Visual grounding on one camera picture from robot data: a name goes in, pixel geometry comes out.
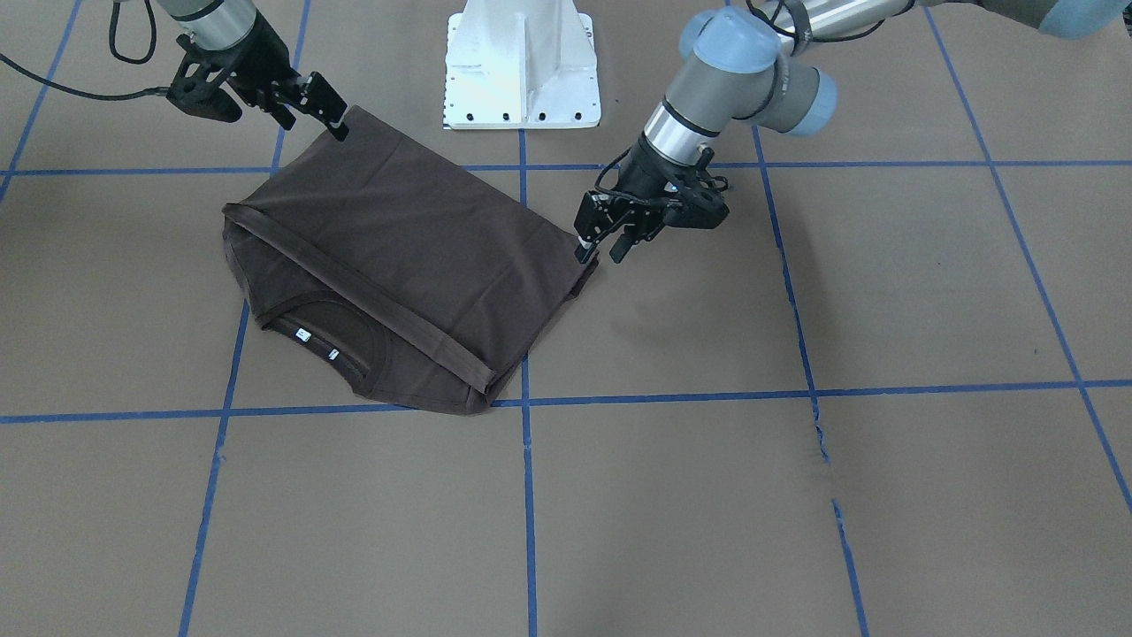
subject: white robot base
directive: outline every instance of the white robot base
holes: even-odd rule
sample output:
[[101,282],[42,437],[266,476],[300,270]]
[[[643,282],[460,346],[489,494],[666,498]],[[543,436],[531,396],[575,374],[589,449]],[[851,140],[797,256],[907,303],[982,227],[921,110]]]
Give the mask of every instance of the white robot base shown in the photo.
[[445,128],[601,120],[593,20],[573,0],[469,0],[448,18],[445,63]]

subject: blue tape grid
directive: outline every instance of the blue tape grid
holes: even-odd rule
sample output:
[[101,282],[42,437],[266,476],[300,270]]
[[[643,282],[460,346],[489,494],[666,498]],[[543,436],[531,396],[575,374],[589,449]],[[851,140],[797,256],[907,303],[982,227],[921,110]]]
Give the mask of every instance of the blue tape grid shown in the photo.
[[975,118],[975,110],[971,109],[971,103],[967,98],[967,92],[963,91],[963,85],[959,81],[959,74],[955,71],[955,66],[951,62],[951,55],[947,54],[947,48],[943,43],[943,36],[940,34],[940,28],[936,26],[935,19],[932,17],[932,11],[927,7],[924,8],[924,15],[927,16],[928,25],[932,27],[932,35],[940,45],[940,52],[943,54],[943,61],[947,66],[947,72],[951,74],[951,80],[955,84],[955,91],[959,93],[959,98],[963,102],[963,110],[967,111],[967,118],[971,121],[971,129],[975,131],[975,137],[979,141],[979,147],[983,149],[984,157],[986,157],[987,166],[990,169],[990,174],[994,177],[994,183],[998,189],[998,196],[1002,198],[1002,205],[1006,208],[1006,215],[1010,217],[1010,224],[1014,230],[1014,236],[1018,238],[1018,244],[1022,249],[1022,255],[1026,257],[1026,264],[1030,268],[1030,274],[1034,276],[1034,284],[1037,286],[1038,293],[1041,295],[1041,302],[1045,304],[1046,312],[1049,315],[1049,322],[1053,325],[1054,332],[1057,334],[1057,341],[1061,343],[1062,352],[1065,354],[1065,362],[1069,363],[1069,368],[1073,373],[1073,380],[1077,384],[1078,393],[1081,395],[1081,401],[1084,403],[1084,408],[1089,413],[1089,420],[1092,421],[1092,429],[1096,431],[1097,439],[1100,441],[1100,447],[1105,451],[1105,456],[1108,458],[1108,466],[1113,471],[1113,476],[1116,479],[1116,484],[1121,490],[1121,494],[1124,497],[1124,505],[1127,507],[1129,513],[1132,514],[1132,493],[1129,492],[1127,482],[1124,480],[1121,466],[1116,462],[1116,455],[1113,454],[1113,447],[1108,442],[1108,436],[1105,433],[1105,428],[1100,424],[1100,419],[1097,418],[1097,412],[1092,406],[1092,399],[1089,397],[1089,390],[1086,387],[1084,379],[1081,378],[1081,371],[1078,369],[1077,361],[1073,359],[1073,352],[1069,347],[1069,341],[1065,338],[1065,333],[1062,330],[1061,322],[1057,320],[1057,312],[1054,311],[1054,305],[1049,300],[1049,294],[1046,293],[1046,285],[1041,282],[1041,275],[1038,273],[1038,266],[1034,261],[1034,256],[1030,253],[1029,246],[1026,243],[1026,236],[1022,234],[1022,226],[1018,222],[1018,216],[1014,214],[1014,206],[1010,203],[1010,196],[1006,193],[1006,187],[1003,186],[1002,178],[998,175],[998,167],[990,156],[990,148],[987,146],[986,139],[983,137],[983,129],[979,128],[979,122]]
[[[46,74],[48,78],[52,78],[58,70],[59,63],[62,59],[63,51],[70,38],[70,34],[74,29],[75,21],[78,16],[78,11],[82,5],[82,0],[76,0],[70,16],[68,18],[67,27],[63,31],[62,38],[55,51],[55,55],[52,60],[51,67]],[[299,35],[297,37],[294,61],[295,66],[299,64],[299,60],[302,54],[302,46],[306,37],[306,28],[308,24],[308,17],[310,12],[310,0],[305,0],[302,18],[299,25]],[[1132,379],[1113,379],[1113,380],[1083,380],[1075,360],[1073,359],[1072,352],[1069,347],[1069,343],[1061,329],[1061,325],[1057,320],[1056,312],[1054,311],[1053,304],[1049,301],[1048,294],[1046,293],[1045,285],[1041,282],[1040,275],[1038,274],[1037,266],[1030,255],[1029,248],[1026,243],[1026,239],[1022,234],[1020,224],[1018,223],[1017,216],[1014,215],[1013,207],[1010,203],[1010,198],[1006,193],[1005,187],[997,172],[997,166],[1009,165],[1009,166],[1124,166],[1132,165],[1132,160],[1067,160],[1067,161],[1003,161],[994,160],[990,156],[989,149],[983,138],[981,129],[975,118],[974,111],[967,100],[966,92],[959,80],[958,74],[955,72],[954,66],[951,62],[951,58],[947,54],[946,46],[944,45],[943,38],[940,34],[938,28],[932,18],[931,11],[925,9],[925,15],[931,25],[933,35],[940,46],[941,53],[944,57],[944,61],[947,66],[947,70],[951,74],[952,80],[959,92],[960,98],[967,111],[968,118],[971,122],[972,130],[979,141],[983,149],[985,161],[816,161],[816,162],[769,162],[766,161],[761,140],[757,136],[757,131],[754,136],[757,162],[719,162],[717,167],[724,169],[756,169],[761,172],[763,177],[763,182],[765,187],[765,195],[767,198],[767,206],[771,214],[772,226],[774,229],[775,242],[780,250],[780,256],[783,266],[783,278],[787,289],[787,294],[790,300],[791,307],[795,312],[795,320],[798,332],[799,342],[799,354],[803,360],[803,368],[806,373],[807,389],[798,391],[767,391],[767,393],[723,393],[723,394],[672,394],[672,395],[642,395],[642,396],[594,396],[594,397],[563,397],[563,398],[541,398],[532,399],[530,396],[530,364],[529,361],[524,359],[522,364],[522,399],[520,401],[501,401],[496,403],[496,407],[499,408],[514,408],[518,407],[522,410],[523,414],[523,455],[524,455],[524,498],[525,498],[525,511],[526,511],[526,551],[528,551],[528,609],[529,609],[529,634],[531,637],[537,637],[538,634],[538,610],[537,610],[537,586],[535,586],[535,543],[534,543],[534,500],[533,500],[533,471],[532,471],[532,449],[531,449],[531,407],[552,407],[552,406],[564,406],[564,405],[612,405],[612,404],[650,404],[650,403],[688,403],[688,402],[714,402],[714,401],[772,401],[772,399],[798,399],[808,398],[812,403],[815,424],[820,419],[818,411],[818,398],[823,397],[849,397],[849,396],[885,396],[885,395],[924,395],[924,394],[967,394],[967,393],[995,393],[995,391],[1047,391],[1047,390],[1067,390],[1077,389],[1084,403],[1086,410],[1089,418],[1094,424],[1097,432],[1097,437],[1101,444],[1101,447],[1108,458],[1109,466],[1113,470],[1114,476],[1116,477],[1117,484],[1124,496],[1125,503],[1129,506],[1130,511],[1132,511],[1132,496],[1129,493],[1127,484],[1124,480],[1123,473],[1116,462],[1113,454],[1112,447],[1108,444],[1107,436],[1105,434],[1104,428],[1096,414],[1092,406],[1091,399],[1088,394],[1089,388],[1132,388]],[[7,193],[8,186],[11,180],[16,177],[57,177],[57,175],[108,175],[108,174],[223,174],[223,173],[273,173],[278,170],[283,140],[285,132],[280,129],[276,137],[276,145],[274,155],[272,158],[272,164],[264,166],[205,166],[205,167],[136,167],[136,169],[63,169],[63,170],[52,170],[52,169],[40,169],[40,170],[19,170],[19,160],[23,152],[27,145],[27,140],[31,136],[32,129],[35,124],[36,118],[38,115],[40,109],[46,96],[49,88],[46,86],[42,87],[36,101],[32,107],[32,111],[25,123],[23,134],[20,135],[19,141],[17,144],[15,154],[7,170],[0,170],[0,175],[3,180],[0,182],[0,201],[3,200]],[[598,170],[602,164],[528,164],[526,163],[526,136],[525,131],[518,131],[518,144],[520,144],[520,162],[518,164],[470,164],[464,167],[471,171],[517,171],[520,175],[520,193],[521,200],[526,204],[526,173],[531,170]],[[925,386],[925,387],[890,387],[890,388],[851,388],[851,389],[815,389],[813,375],[809,369],[808,355],[805,348],[805,337],[803,333],[800,316],[797,309],[797,302],[794,295],[792,283],[789,275],[789,265],[787,260],[786,250],[782,243],[781,229],[778,224],[777,210],[773,201],[773,191],[771,189],[769,179],[769,169],[796,169],[796,167],[816,167],[816,169],[831,169],[831,167],[938,167],[938,166],[987,166],[990,169],[994,175],[995,184],[998,189],[1000,196],[1002,197],[1003,205],[1006,208],[1007,215],[1010,216],[1011,224],[1014,229],[1015,236],[1019,240],[1019,244],[1026,256],[1027,264],[1030,268],[1031,275],[1034,276],[1035,284],[1041,295],[1043,302],[1046,307],[1047,313],[1049,315],[1050,322],[1057,334],[1058,341],[1062,345],[1062,350],[1065,354],[1066,362],[1073,373],[1072,382],[1035,382],[1035,384],[996,384],[996,385],[967,385],[967,386]],[[224,404],[221,410],[188,410],[188,411],[153,411],[153,412],[119,412],[119,413],[91,413],[91,414],[42,414],[42,415],[11,415],[11,416],[0,416],[0,424],[31,424],[31,423],[79,423],[79,422],[105,422],[105,421],[123,421],[123,420],[165,420],[165,419],[199,419],[199,418],[218,418],[220,425],[217,429],[216,445],[213,454],[212,467],[209,471],[208,485],[205,492],[204,506],[201,509],[201,522],[200,528],[197,536],[196,551],[194,554],[192,566],[190,569],[189,583],[186,591],[185,608],[182,611],[181,623],[179,635],[181,637],[187,636],[189,629],[189,622],[191,619],[192,604],[196,594],[196,586],[199,580],[200,565],[204,558],[204,549],[207,541],[208,523],[211,519],[212,505],[215,498],[216,485],[218,482],[218,474],[221,465],[223,464],[222,449],[228,433],[229,420],[233,416],[237,418],[251,418],[251,416],[277,416],[277,415],[290,415],[290,414],[340,414],[340,413],[369,413],[369,412],[402,412],[408,411],[404,407],[393,406],[393,405],[324,405],[324,406],[306,406],[306,407],[265,407],[265,408],[233,408],[232,402],[235,393],[237,377],[240,367],[240,356],[242,353],[243,339],[247,333],[249,321],[249,309],[247,304],[243,305],[240,316],[240,324],[235,335],[235,344],[232,354],[232,364],[229,378],[228,389],[225,391]],[[821,439],[821,430],[818,428],[818,442],[822,448],[822,455],[829,460],[829,456],[824,448],[824,444]],[[868,625],[867,618],[865,616],[864,604],[861,602],[860,587],[857,580],[857,573],[852,560],[852,551],[849,546],[849,542],[846,536],[844,520],[841,511],[841,507],[837,500],[832,502],[834,517],[837,519],[838,532],[842,542],[842,549],[846,559],[846,567],[850,579],[850,586],[852,591],[854,602],[857,609],[858,622],[861,635],[864,637],[868,636]]]

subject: blue joint cap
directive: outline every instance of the blue joint cap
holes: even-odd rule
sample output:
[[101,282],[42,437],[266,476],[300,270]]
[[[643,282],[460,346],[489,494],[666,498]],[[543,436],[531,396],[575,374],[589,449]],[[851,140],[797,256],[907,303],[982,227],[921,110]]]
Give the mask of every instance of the blue joint cap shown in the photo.
[[1065,40],[1092,35],[1116,19],[1127,7],[1124,0],[1058,0],[1038,25],[1038,31]]
[[787,130],[787,135],[807,137],[817,132],[830,122],[833,111],[838,107],[838,84],[822,69],[814,70],[817,71],[817,95],[814,96],[814,103],[809,104],[806,115],[797,126]]
[[684,26],[684,31],[680,32],[680,58],[685,60],[692,54],[692,46],[695,45],[696,38],[703,32],[707,23],[715,17],[719,9],[707,9],[706,11],[700,11],[688,20],[688,24]]
[[781,49],[774,29],[735,7],[715,11],[692,46],[705,63],[743,75],[769,69]]

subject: blue tape line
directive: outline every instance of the blue tape line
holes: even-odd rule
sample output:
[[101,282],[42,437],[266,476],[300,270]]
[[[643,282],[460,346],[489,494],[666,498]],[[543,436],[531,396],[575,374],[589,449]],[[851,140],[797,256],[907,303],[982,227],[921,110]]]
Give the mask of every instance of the blue tape line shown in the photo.
[[302,48],[307,42],[307,19],[310,17],[310,0],[303,0],[302,2],[302,17],[299,18],[299,34],[294,40],[294,55],[291,58],[291,66],[299,68],[299,62],[302,61]]
[[[59,62],[63,59],[63,50],[67,49],[67,42],[70,41],[70,34],[75,28],[75,20],[78,18],[78,9],[82,3],[83,0],[75,0],[75,5],[71,6],[70,17],[67,18],[67,27],[63,29],[63,36],[59,40],[59,48],[55,49],[55,57],[51,60],[51,67],[48,68],[46,79],[53,79],[55,71],[59,70]],[[35,119],[40,117],[40,107],[43,106],[43,100],[46,98],[49,88],[45,84],[40,87],[40,94],[35,97],[32,112],[27,115],[27,122],[24,123],[24,131],[19,135],[19,141],[16,144],[16,152],[12,153],[11,161],[8,163],[8,174],[5,174],[3,181],[0,181],[0,201],[8,193],[8,184],[11,183],[12,171],[19,165],[19,157],[24,154],[28,137],[32,136],[32,128],[35,126]]]
[[868,637],[868,618],[865,617],[865,604],[860,599],[857,566],[852,559],[852,549],[849,546],[849,539],[846,536],[844,516],[841,515],[841,506],[838,505],[837,498],[833,499],[833,517],[838,520],[838,535],[841,536],[841,553],[846,558],[846,571],[849,574],[849,588],[852,591],[852,603],[857,608],[857,625],[860,627],[860,637]]
[[200,580],[200,565],[205,557],[205,543],[208,540],[208,523],[212,520],[213,500],[216,498],[216,484],[220,482],[220,467],[224,463],[222,451],[228,438],[229,411],[235,396],[235,380],[240,372],[240,356],[243,353],[243,337],[248,332],[248,303],[240,310],[240,327],[235,332],[235,345],[232,346],[232,367],[228,376],[228,389],[224,391],[224,415],[216,429],[216,446],[213,448],[212,468],[208,470],[208,487],[205,488],[205,502],[200,508],[200,527],[197,530],[197,544],[192,554],[192,567],[189,569],[189,585],[185,592],[185,608],[181,610],[181,625],[178,637],[187,637],[189,622],[192,619],[192,604],[197,596],[197,583]]
[[985,166],[985,161],[769,161],[767,167],[963,167]]
[[174,419],[216,419],[223,410],[171,410],[164,412],[104,412],[88,414],[27,414],[0,416],[2,425],[49,423],[102,423],[112,421],[168,421]]
[[1132,160],[993,160],[995,165],[1035,165],[1035,166],[1110,166],[1132,165]]
[[[986,166],[985,161],[769,161],[766,167],[955,167]],[[1129,166],[1132,160],[995,160],[994,165],[1030,166],[1030,167],[1072,167],[1072,166]],[[757,162],[717,162],[714,167],[756,169]],[[464,164],[464,170],[471,172],[505,172],[520,170],[523,166],[511,163]],[[528,171],[586,171],[601,170],[600,163],[529,163]],[[62,167],[62,169],[28,169],[0,170],[0,177],[67,177],[67,175],[104,175],[104,174],[226,174],[226,173],[269,173],[269,165],[216,165],[216,166],[170,166],[170,167]]]
[[766,169],[766,155],[763,154],[763,141],[758,137],[758,129],[752,128],[752,137],[755,140],[755,153],[758,156],[758,171],[763,177],[763,191],[766,195],[766,209],[771,215],[771,227],[774,231],[774,244],[778,246],[779,258],[782,261],[782,279],[786,283],[786,295],[790,301],[790,309],[794,311],[794,326],[798,333],[798,353],[801,355],[801,370],[806,375],[806,389],[809,393],[809,407],[814,412],[814,429],[817,431],[817,447],[822,451],[822,460],[830,462],[829,450],[825,449],[825,432],[822,430],[822,412],[817,405],[817,391],[814,387],[814,372],[809,367],[809,353],[806,350],[806,335],[801,329],[801,315],[798,312],[798,301],[794,294],[794,282],[790,278],[790,264],[786,257],[786,244],[782,242],[782,229],[778,221],[778,210],[774,205],[774,192],[771,189],[771,175]]
[[1052,381],[1035,384],[820,389],[817,390],[817,396],[822,398],[852,396],[916,396],[921,394],[988,394],[995,391],[1043,391],[1057,389],[1077,389],[1077,384],[1073,381]]
[[518,203],[526,205],[526,130],[518,129]]
[[1087,388],[1120,388],[1132,387],[1132,379],[1121,379],[1113,381],[1084,381]]
[[[302,17],[299,18],[299,35],[295,37],[294,54],[291,57],[291,67],[299,68],[299,62],[302,61],[302,45],[307,37],[307,19],[310,17],[310,0],[305,0],[302,3]],[[286,129],[282,126],[278,132],[275,135],[275,154],[272,155],[272,174],[278,172],[280,162],[283,161],[283,138],[286,136]]]
[[523,358],[523,498],[526,511],[526,629],[529,637],[539,635],[539,595],[535,578],[534,550],[534,459],[531,453],[531,365]]
[[[1109,379],[1084,381],[1087,388],[1132,388],[1132,379]],[[1050,391],[1077,389],[1073,381],[1050,381],[1031,384],[987,384],[962,386],[919,386],[919,387],[876,387],[818,389],[818,398],[861,397],[861,396],[916,396],[933,394],[990,394],[996,391]],[[633,396],[577,396],[559,398],[532,398],[534,407],[568,407],[573,405],[648,405],[652,403],[710,403],[728,401],[781,401],[808,398],[807,390],[794,391],[752,391],[722,394],[666,394]],[[496,401],[495,408],[511,410],[522,407],[520,399]],[[50,424],[50,423],[98,423],[109,421],[157,421],[174,419],[215,419],[225,413],[233,418],[257,416],[303,416],[312,414],[359,414],[372,412],[414,412],[411,407],[388,404],[363,405],[306,405],[293,407],[234,407],[232,410],[171,410],[153,412],[92,412],[75,414],[17,414],[0,415],[0,424]]]
[[403,405],[315,405],[295,407],[234,407],[229,415],[234,419],[261,416],[309,416],[315,414],[369,414],[383,412],[415,412]]
[[269,165],[232,165],[205,167],[71,167],[45,170],[17,170],[15,177],[71,177],[71,175],[106,175],[106,174],[245,174],[268,173]]
[[532,398],[534,407],[561,407],[568,405],[648,405],[652,403],[711,403],[718,401],[778,401],[807,398],[809,393],[795,391],[736,391],[721,394],[652,394],[635,396],[576,396],[561,398]]
[[1046,293],[1046,285],[1041,282],[1041,275],[1038,274],[1037,264],[1034,261],[1034,256],[1030,253],[1030,248],[1026,242],[1026,236],[1022,234],[1022,227],[1018,222],[1018,216],[1014,214],[1014,207],[1010,203],[1010,197],[1006,195],[1006,188],[1003,186],[1002,178],[998,175],[998,170],[995,167],[995,164],[990,158],[990,149],[986,144],[986,139],[983,137],[983,130],[979,128],[979,123],[975,118],[975,111],[971,109],[971,103],[967,98],[967,92],[963,91],[963,86],[959,81],[959,74],[955,72],[955,67],[951,62],[951,55],[947,54],[947,48],[943,43],[943,36],[940,34],[940,28],[936,26],[935,19],[932,17],[932,11],[925,7],[924,12],[927,15],[927,21],[932,27],[932,34],[935,36],[936,44],[940,46],[940,52],[943,53],[943,61],[947,67],[947,72],[951,74],[951,80],[954,83],[955,91],[959,93],[959,98],[962,101],[963,109],[967,111],[967,118],[971,121],[971,129],[975,130],[975,137],[979,141],[979,147],[983,148],[984,156],[986,156],[987,164],[990,167],[990,174],[994,177],[995,187],[998,189],[998,196],[1002,198],[1003,206],[1006,208],[1006,216],[1010,217],[1010,224],[1014,230],[1014,236],[1018,239],[1018,244],[1022,249],[1022,256],[1026,257],[1026,264],[1030,268],[1030,275],[1034,277],[1034,284],[1037,286],[1038,294],[1041,296],[1041,303],[1046,308],[1046,313],[1049,315],[1049,322],[1053,324],[1054,333],[1057,335],[1057,342],[1061,344],[1062,352],[1065,354],[1065,361],[1069,363],[1070,371],[1073,373],[1073,380],[1080,391],[1081,401],[1084,403],[1084,408],[1089,413],[1089,420],[1092,421],[1092,428],[1097,432],[1097,439],[1100,441],[1100,447],[1104,449],[1105,456],[1108,458],[1108,466],[1112,468],[1113,476],[1116,479],[1116,484],[1121,490],[1121,494],[1124,497],[1124,505],[1127,507],[1129,513],[1132,514],[1132,492],[1129,491],[1127,481],[1124,480],[1124,473],[1121,471],[1121,466],[1116,462],[1116,455],[1113,454],[1112,445],[1108,442],[1108,436],[1105,434],[1105,428],[1100,424],[1100,419],[1097,418],[1097,412],[1094,410],[1092,399],[1089,398],[1089,391],[1086,389],[1084,380],[1081,378],[1081,372],[1077,367],[1077,361],[1073,359],[1073,352],[1069,347],[1069,341],[1065,338],[1065,333],[1062,330],[1061,322],[1057,320],[1057,313],[1054,311],[1054,305],[1049,300],[1049,294]]

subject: floor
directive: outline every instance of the floor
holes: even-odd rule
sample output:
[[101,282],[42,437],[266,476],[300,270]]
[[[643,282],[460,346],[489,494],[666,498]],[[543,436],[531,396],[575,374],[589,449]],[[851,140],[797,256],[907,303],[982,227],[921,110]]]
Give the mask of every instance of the floor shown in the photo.
[[[578,0],[601,126],[457,132],[462,1],[257,3],[303,72],[563,226],[713,6]],[[65,84],[179,60],[164,16],[134,68],[109,2],[5,14],[0,50]],[[474,419],[249,329],[220,209],[317,122],[0,69],[0,634],[1132,635],[1123,24],[944,6],[807,57],[833,122],[732,124],[726,224],[602,264]]]

